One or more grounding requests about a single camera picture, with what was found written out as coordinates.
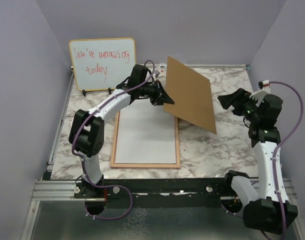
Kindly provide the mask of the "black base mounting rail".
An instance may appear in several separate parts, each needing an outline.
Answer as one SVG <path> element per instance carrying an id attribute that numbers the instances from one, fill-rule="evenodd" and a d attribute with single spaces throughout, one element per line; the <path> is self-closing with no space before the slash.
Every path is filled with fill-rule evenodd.
<path id="1" fill-rule="evenodd" d="M 223 177 L 104 179 L 98 187 L 84 180 L 75 185 L 74 198 L 95 207 L 133 208 L 219 208 L 237 193 Z"/>

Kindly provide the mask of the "brown cardboard backing board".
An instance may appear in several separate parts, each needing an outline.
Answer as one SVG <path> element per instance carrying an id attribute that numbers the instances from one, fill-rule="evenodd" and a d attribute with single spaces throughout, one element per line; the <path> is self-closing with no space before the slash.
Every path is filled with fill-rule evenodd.
<path id="1" fill-rule="evenodd" d="M 167 58 L 165 91 L 174 104 L 163 110 L 179 119 L 216 134 L 210 80 L 173 57 Z"/>

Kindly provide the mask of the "white label strip at wall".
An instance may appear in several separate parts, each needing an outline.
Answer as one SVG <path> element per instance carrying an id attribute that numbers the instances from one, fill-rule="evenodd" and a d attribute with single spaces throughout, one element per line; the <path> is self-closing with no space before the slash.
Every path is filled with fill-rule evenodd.
<path id="1" fill-rule="evenodd" d="M 158 66 L 157 66 L 157 70 L 162 73 L 162 74 L 165 74 L 167 72 L 167 64 L 166 63 L 160 63 Z"/>

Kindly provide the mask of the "small whiteboard with red writing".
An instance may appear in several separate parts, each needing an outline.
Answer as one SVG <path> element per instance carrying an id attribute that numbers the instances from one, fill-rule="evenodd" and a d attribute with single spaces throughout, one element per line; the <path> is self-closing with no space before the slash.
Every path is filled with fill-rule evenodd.
<path id="1" fill-rule="evenodd" d="M 136 44 L 131 37 L 74 39 L 68 46 L 80 92 L 112 90 L 136 64 Z"/>

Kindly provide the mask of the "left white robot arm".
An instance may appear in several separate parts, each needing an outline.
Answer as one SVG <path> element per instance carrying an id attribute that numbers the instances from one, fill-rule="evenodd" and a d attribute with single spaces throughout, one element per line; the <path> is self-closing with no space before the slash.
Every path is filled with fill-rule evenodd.
<path id="1" fill-rule="evenodd" d="M 105 141 L 106 123 L 136 100 L 149 99 L 153 106 L 175 104 L 157 79 L 158 75 L 155 67 L 149 69 L 146 64 L 135 64 L 130 76 L 109 97 L 88 111 L 79 109 L 74 114 L 68 141 L 72 154 L 81 160 L 82 178 L 87 182 L 85 191 L 91 197 L 98 197 L 103 191 L 99 152 Z"/>

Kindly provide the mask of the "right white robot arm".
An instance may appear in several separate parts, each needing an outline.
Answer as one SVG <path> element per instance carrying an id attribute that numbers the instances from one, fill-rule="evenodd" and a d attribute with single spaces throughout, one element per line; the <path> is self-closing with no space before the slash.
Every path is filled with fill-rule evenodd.
<path id="1" fill-rule="evenodd" d="M 243 172 L 230 170 L 222 190 L 237 194 L 242 206 L 245 227 L 284 237 L 287 228 L 298 216 L 298 208 L 289 201 L 280 163 L 281 137 L 275 126 L 283 100 L 264 90 L 251 93 L 243 88 L 218 96 L 223 109 L 249 121 L 248 136 L 258 167 L 258 189 Z"/>

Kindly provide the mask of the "aluminium front rail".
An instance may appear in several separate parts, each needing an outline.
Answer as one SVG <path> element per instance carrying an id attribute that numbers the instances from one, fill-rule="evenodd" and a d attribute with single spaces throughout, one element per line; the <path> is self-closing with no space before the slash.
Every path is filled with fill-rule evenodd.
<path id="1" fill-rule="evenodd" d="M 289 200 L 297 199 L 295 188 L 292 180 L 285 178 L 285 190 Z M 40 180 L 36 181 L 32 191 L 32 201 L 91 201 L 103 202 L 104 195 L 99 197 L 91 197 L 86 193 L 75 193 L 75 180 Z M 175 193 L 135 193 L 135 198 L 139 197 L 170 197 L 170 196 L 185 196 L 191 197 L 196 195 L 197 192 L 185 192 L 180 190 Z"/>

